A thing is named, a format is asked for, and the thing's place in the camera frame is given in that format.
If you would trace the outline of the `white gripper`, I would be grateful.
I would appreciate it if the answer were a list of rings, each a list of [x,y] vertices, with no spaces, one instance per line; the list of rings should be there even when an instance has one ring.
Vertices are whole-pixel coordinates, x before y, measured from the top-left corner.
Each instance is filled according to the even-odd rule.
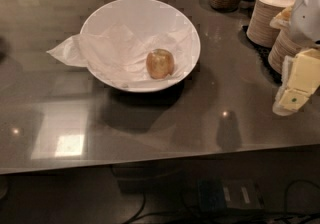
[[[289,37],[304,47],[320,47],[320,0],[296,0],[270,21],[275,29],[289,27]],[[288,116],[298,112],[320,86],[320,51],[308,49],[294,57],[286,56],[282,66],[282,85],[273,112]]]

